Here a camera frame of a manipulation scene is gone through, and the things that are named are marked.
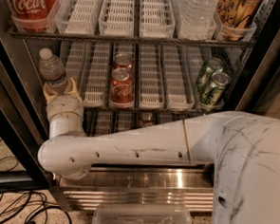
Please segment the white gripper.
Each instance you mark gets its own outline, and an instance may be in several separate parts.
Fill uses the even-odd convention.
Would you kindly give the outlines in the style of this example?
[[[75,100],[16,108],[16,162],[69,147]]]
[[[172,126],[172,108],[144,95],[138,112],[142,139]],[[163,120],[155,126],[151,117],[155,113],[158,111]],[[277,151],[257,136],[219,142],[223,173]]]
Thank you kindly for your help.
[[[84,105],[80,98],[80,91],[75,84],[73,78],[67,79],[67,86],[65,89],[66,95],[58,96],[58,93],[52,90],[48,84],[43,86],[43,94],[47,102],[47,118],[49,121],[57,115],[69,113],[79,116],[84,113]]]

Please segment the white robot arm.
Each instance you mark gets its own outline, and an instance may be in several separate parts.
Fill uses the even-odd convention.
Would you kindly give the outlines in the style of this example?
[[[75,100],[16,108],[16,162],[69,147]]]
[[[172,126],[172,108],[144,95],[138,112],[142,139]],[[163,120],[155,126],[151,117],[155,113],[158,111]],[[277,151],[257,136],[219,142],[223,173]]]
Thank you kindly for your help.
[[[215,168],[212,224],[280,224],[280,120],[222,111],[87,138],[76,95],[51,97],[50,138],[37,159],[69,179],[95,164],[186,164]]]

